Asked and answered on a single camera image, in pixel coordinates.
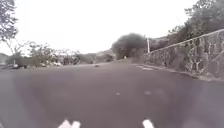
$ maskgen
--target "vegetation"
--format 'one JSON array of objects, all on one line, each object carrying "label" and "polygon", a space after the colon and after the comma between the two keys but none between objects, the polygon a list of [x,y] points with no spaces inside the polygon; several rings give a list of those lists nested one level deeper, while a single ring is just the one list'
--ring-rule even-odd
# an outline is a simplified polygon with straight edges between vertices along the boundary
[{"label": "vegetation", "polygon": [[189,19],[183,26],[169,31],[169,43],[174,44],[224,28],[224,1],[199,0],[185,9]]},{"label": "vegetation", "polygon": [[117,59],[132,57],[132,49],[141,49],[147,46],[146,38],[138,34],[128,34],[120,37],[113,45],[112,50]]},{"label": "vegetation", "polygon": [[0,42],[6,42],[15,37],[17,29],[14,27],[17,19],[13,17],[15,3],[13,0],[0,1]]}]

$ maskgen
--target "gray asphalt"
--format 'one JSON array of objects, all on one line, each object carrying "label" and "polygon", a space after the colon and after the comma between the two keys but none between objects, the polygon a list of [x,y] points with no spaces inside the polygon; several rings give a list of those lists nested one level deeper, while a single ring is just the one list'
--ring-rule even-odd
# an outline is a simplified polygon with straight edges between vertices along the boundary
[{"label": "gray asphalt", "polygon": [[132,64],[0,72],[5,128],[223,128],[224,83]]}]

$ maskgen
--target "foliage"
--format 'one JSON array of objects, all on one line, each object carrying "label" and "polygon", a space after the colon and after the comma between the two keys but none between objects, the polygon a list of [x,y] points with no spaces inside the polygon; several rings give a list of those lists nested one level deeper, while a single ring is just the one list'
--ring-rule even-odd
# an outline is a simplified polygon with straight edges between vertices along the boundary
[{"label": "foliage", "polygon": [[17,19],[14,15],[14,1],[0,1],[0,42],[12,39],[17,34],[17,29],[14,27]]},{"label": "foliage", "polygon": [[223,0],[199,0],[192,8],[185,9],[185,12],[189,19],[183,26],[170,31],[170,44],[224,28]]},{"label": "foliage", "polygon": [[14,62],[18,65],[24,65],[21,52],[17,52],[16,54],[13,54],[12,56],[8,57],[8,59],[6,60],[7,64],[14,64]]},{"label": "foliage", "polygon": [[131,57],[132,49],[144,48],[146,45],[147,41],[143,36],[131,33],[120,37],[112,45],[112,50],[115,52],[117,59],[123,59],[124,56]]},{"label": "foliage", "polygon": [[30,56],[33,58],[33,65],[40,66],[41,63],[47,64],[53,60],[54,50],[49,45],[30,45]]}]

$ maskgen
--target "pole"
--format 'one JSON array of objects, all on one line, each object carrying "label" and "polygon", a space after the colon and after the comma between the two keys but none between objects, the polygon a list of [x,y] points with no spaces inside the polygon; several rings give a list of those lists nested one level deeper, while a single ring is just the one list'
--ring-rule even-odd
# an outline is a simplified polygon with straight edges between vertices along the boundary
[{"label": "pole", "polygon": [[149,39],[148,39],[148,38],[146,38],[146,40],[147,40],[147,46],[148,46],[148,53],[150,53]]}]

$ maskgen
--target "white object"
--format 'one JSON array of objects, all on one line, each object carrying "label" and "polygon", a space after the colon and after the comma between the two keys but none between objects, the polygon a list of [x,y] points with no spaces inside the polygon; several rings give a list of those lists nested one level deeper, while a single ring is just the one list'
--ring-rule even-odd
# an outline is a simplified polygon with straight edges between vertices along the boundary
[{"label": "white object", "polygon": [[81,123],[78,121],[74,121],[71,125],[68,120],[65,120],[58,128],[80,128],[80,127]]},{"label": "white object", "polygon": [[74,121],[73,123],[72,123],[72,128],[80,128],[81,127],[81,123],[80,122],[78,122],[78,121]]},{"label": "white object", "polygon": [[142,124],[143,124],[144,128],[154,128],[154,126],[150,120],[144,120],[142,122]]},{"label": "white object", "polygon": [[72,128],[68,120],[65,120],[58,128]]}]

